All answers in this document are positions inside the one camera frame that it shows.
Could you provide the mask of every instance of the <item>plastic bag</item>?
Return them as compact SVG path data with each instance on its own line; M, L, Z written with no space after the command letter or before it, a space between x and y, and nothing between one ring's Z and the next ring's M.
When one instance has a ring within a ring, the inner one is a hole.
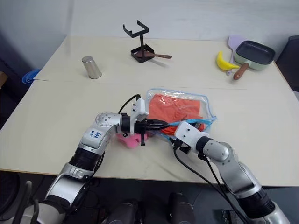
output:
M172 126L161 130L166 135L174 135L182 120L195 124L200 131L208 132L210 125L217 119L204 95L150 89L146 93L146 105L149 110L148 119L164 120Z

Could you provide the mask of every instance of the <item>orange cloth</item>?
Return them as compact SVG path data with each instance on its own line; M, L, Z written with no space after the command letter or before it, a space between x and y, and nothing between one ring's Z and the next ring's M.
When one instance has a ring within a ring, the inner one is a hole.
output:
M180 99L156 94L149 103L148 119L164 120L168 123L187 119L202 119L199 116L200 101L192 99ZM161 130L164 134L174 135L177 127L168 127Z

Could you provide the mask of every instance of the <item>white wall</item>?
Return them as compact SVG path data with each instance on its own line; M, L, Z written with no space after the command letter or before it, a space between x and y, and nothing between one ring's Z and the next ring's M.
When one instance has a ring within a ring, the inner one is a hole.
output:
M33 67L46 63L66 33L127 36L122 25L136 31L137 19L149 26L148 38L226 40L241 34L278 54L289 36L299 34L299 0L0 1L2 32Z

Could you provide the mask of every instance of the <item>toy banana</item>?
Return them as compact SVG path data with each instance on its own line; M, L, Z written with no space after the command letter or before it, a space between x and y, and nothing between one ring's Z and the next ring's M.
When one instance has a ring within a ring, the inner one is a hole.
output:
M231 69L239 69L239 65L231 64L227 61L225 61L222 57L222 51L219 51L217 57L216 57L216 62L219 68L222 70L231 70Z

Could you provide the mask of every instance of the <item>wooden spatula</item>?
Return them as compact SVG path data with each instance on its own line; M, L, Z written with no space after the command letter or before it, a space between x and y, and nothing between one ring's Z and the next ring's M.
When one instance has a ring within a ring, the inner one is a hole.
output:
M137 56L137 57L142 57L142 52L141 52L141 51L138 51L138 52L136 53L136 56ZM162 58L167 58L167 59L172 58L171 55L157 55L157 54L153 54L153 53L151 53L151 52L149 52L149 51L144 51L144 56L145 56L145 57L162 57Z

